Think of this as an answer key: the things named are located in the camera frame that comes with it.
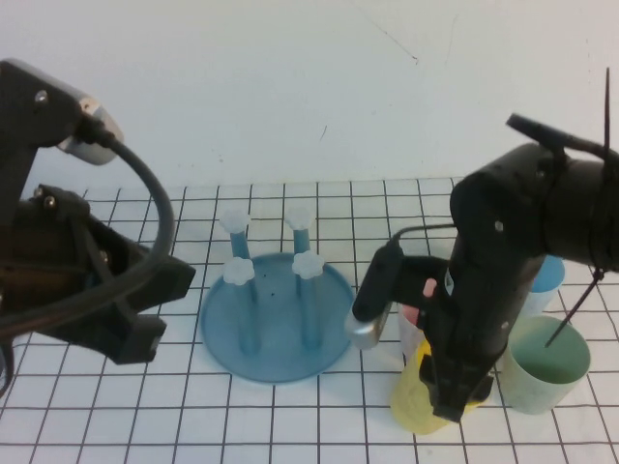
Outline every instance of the table surface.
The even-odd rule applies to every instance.
[[[350,281],[362,281],[373,252],[401,227],[450,219],[457,179],[171,188],[180,218],[173,249],[197,272],[179,302],[145,311],[167,323],[156,359],[118,366],[103,356],[33,334],[16,341],[15,383],[0,403],[0,462],[131,464],[617,463],[619,454],[619,278],[608,275],[574,318],[592,367],[559,406],[529,417],[504,405],[500,386],[461,424],[429,436],[399,428],[388,404],[403,368],[398,319],[378,346],[350,348],[317,378],[285,386],[231,377],[208,354],[197,313],[231,258],[217,223],[251,212],[252,255],[292,250],[282,211],[317,212],[311,246]],[[93,214],[148,244],[157,214],[142,189],[87,190]],[[449,256],[455,229],[411,234],[408,253]],[[566,263],[548,312],[563,317],[591,280]]]

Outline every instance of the blue plate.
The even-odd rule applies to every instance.
[[[294,382],[324,371],[348,347],[344,319],[354,294],[346,279],[328,264],[315,285],[322,343],[315,349],[304,346],[293,259],[292,253],[265,254],[252,259],[258,295],[260,350],[257,354],[246,355],[241,351],[233,289],[220,278],[208,292],[200,310],[204,343],[232,374],[270,384]]]

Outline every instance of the blue cup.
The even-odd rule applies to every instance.
[[[564,279],[565,266],[563,265],[563,260],[556,256],[548,255],[533,281],[533,288],[524,301],[519,317],[542,314],[544,309],[556,297]]]

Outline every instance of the light green cup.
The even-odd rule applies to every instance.
[[[544,347],[560,323],[533,316],[518,320],[510,333],[499,380],[506,404],[520,413],[549,411],[589,370],[589,347],[571,325]]]

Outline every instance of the black cable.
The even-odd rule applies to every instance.
[[[2,343],[0,345],[4,365],[0,368],[0,373],[4,370],[4,384],[0,387],[0,398],[7,392],[13,378],[15,377],[15,355],[13,353],[13,343]]]
[[[557,327],[556,331],[554,331],[554,333],[550,336],[548,341],[545,343],[545,345],[544,345],[545,348],[550,346],[550,343],[552,343],[554,341],[554,339],[557,337],[557,335],[559,335],[561,333],[561,331],[563,331],[563,329],[565,329],[565,326],[568,325],[568,322],[570,322],[572,317],[576,314],[578,309],[582,306],[582,304],[587,299],[587,297],[589,296],[591,291],[594,288],[596,288],[596,285],[598,284],[598,282],[600,280],[602,280],[603,278],[604,278],[604,271],[602,271],[601,269],[596,269],[596,271],[593,274],[593,280],[591,281],[589,286],[585,289],[585,291],[582,292],[582,295],[580,295],[580,298],[578,299],[578,301],[576,302],[574,307],[570,310],[570,312],[565,317],[565,319],[563,319],[561,321],[561,324],[559,324],[559,327]]]
[[[22,334],[66,324],[130,294],[154,275],[157,266],[170,252],[174,235],[174,213],[159,180],[134,152],[105,130],[102,124],[92,119],[86,119],[85,122],[87,126],[84,140],[88,143],[99,143],[112,150],[130,166],[149,190],[159,213],[157,238],[151,251],[141,261],[113,280],[60,302],[0,317],[0,343]]]
[[[403,229],[399,230],[396,235],[394,235],[391,239],[391,241],[393,242],[399,242],[399,239],[401,238],[402,235],[407,234],[408,232],[419,232],[422,230],[433,230],[433,229],[451,229],[455,227],[452,223],[451,224],[432,224],[432,225],[412,225],[410,227],[404,227]]]

